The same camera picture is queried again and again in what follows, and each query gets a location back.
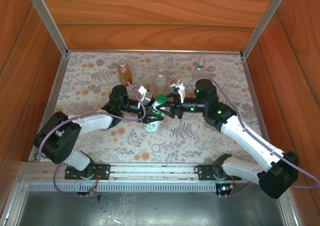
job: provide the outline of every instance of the gray metal surface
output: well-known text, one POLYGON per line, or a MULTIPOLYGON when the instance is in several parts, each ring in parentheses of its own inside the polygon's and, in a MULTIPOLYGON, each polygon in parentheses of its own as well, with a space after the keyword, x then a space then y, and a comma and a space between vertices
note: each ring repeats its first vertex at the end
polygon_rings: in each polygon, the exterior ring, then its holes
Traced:
POLYGON ((271 0, 268 8, 266 9, 260 21, 256 25, 254 31, 252 32, 248 42, 246 43, 243 49, 244 59, 248 58, 252 48, 255 46, 256 42, 258 41, 259 37, 261 36, 262 32, 264 31, 265 27, 267 26, 268 22, 270 21, 271 17, 273 16, 281 1, 282 0, 271 0))
POLYGON ((20 226, 281 226, 279 202, 258 186, 227 199, 214 193, 108 193, 79 199, 28 192, 20 226))
POLYGON ((60 34, 60 31, 51 16, 49 9, 47 8, 44 0, 31 0, 34 4, 36 10, 38 11, 42 21, 44 22, 45 26, 47 27, 50 35, 52 36, 53 40, 55 41, 57 47, 59 48, 62 55, 66 56, 68 52, 68 47, 60 34))

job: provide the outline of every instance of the water bottle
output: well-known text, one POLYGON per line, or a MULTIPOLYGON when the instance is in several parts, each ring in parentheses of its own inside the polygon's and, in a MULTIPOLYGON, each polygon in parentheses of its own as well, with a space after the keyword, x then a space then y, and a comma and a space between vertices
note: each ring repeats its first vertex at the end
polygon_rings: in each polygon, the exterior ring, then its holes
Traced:
POLYGON ((194 66, 192 78, 195 79, 198 75, 205 74, 205 62, 204 58, 199 58, 198 63, 194 66))
POLYGON ((154 81, 154 96, 157 97, 160 94, 165 94, 167 87, 165 71, 162 69, 158 70, 154 81))
MULTIPOLYGON (((154 112, 154 113, 157 113, 161 116, 165 116, 164 113, 158 111, 156 109, 156 107, 158 105, 162 105, 162 104, 165 104, 166 102, 168 101, 168 98, 165 96, 165 95, 158 95, 158 97, 156 98, 156 101, 152 104, 151 106, 151 111, 154 112)), ((148 130, 149 132, 155 132, 158 130, 160 124, 162 123, 162 120, 160 121, 154 121, 154 122, 151 122, 151 123, 148 123, 148 124, 145 124, 144 127, 146 130, 148 130)))

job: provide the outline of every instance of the small clear bottle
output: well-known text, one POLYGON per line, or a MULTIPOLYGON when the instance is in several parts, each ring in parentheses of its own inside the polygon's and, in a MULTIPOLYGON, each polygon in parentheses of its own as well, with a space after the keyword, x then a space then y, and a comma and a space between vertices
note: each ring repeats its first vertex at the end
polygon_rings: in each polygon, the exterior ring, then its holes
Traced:
POLYGON ((198 75, 205 74, 205 59, 199 58, 198 63, 194 66, 192 78, 195 79, 198 75))
MULTIPOLYGON (((159 115, 162 115, 162 116, 165 116, 164 113, 158 111, 156 109, 156 107, 158 105, 162 105, 162 104, 165 104, 166 102, 168 101, 168 98, 165 96, 165 95, 158 95, 158 97, 156 98, 156 101, 152 104, 151 106, 151 111, 154 112, 154 113, 157 113, 159 115)), ((154 121, 154 122, 151 122, 151 123, 148 123, 148 124, 145 124, 144 127, 146 130, 148 130, 149 132, 155 132, 158 130, 160 124, 162 123, 162 121, 154 121)))
POLYGON ((156 73, 156 77, 154 80, 154 96, 157 97, 160 94, 166 94, 166 87, 167 87, 167 78, 166 73, 164 70, 160 69, 156 73))
POLYGON ((117 71, 121 85, 125 87, 128 87, 129 84, 132 85, 130 66, 126 64, 125 61, 120 61, 119 65, 117 66, 117 71))

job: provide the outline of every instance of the wooden wall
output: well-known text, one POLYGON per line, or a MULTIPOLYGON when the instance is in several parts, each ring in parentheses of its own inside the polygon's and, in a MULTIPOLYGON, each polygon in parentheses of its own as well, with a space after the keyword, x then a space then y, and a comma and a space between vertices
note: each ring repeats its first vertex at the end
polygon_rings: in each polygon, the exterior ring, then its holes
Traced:
MULTIPOLYGON (((320 0, 283 0, 247 62, 271 143, 320 178, 320 0)), ((315 182, 299 174, 297 184, 315 182)), ((320 225, 320 189, 292 189, 304 225, 320 225)))
POLYGON ((44 0, 69 49, 242 51, 270 0, 44 0))
POLYGON ((0 214, 27 160, 61 59, 30 0, 0 0, 0 214))

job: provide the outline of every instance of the floral tablecloth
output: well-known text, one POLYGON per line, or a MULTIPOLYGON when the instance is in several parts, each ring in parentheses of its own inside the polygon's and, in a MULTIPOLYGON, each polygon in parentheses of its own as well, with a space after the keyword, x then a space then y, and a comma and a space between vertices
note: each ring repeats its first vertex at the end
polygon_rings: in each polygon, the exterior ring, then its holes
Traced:
MULTIPOLYGON (((131 68, 133 86, 153 89, 158 69, 164 69, 168 82, 192 79, 193 65, 206 59, 206 74, 213 76, 234 101, 246 123, 260 133, 243 65, 238 55, 196 55, 158 53, 86 53, 73 52, 63 79, 55 111, 67 115, 99 110, 109 100, 111 89, 119 84, 117 64, 125 60, 131 68)), ((192 97, 194 85, 186 89, 192 97)), ((128 88, 130 98, 132 86, 128 88)), ((220 100, 225 99, 218 92, 220 100)), ((137 117, 129 113, 125 117, 137 117)), ((183 119, 165 117, 156 133, 142 123, 120 122, 116 127, 80 136, 77 149, 103 162, 212 163, 223 153, 253 161, 234 140, 205 123, 201 113, 185 113, 183 119), (193 131, 191 124, 199 129, 193 131)))

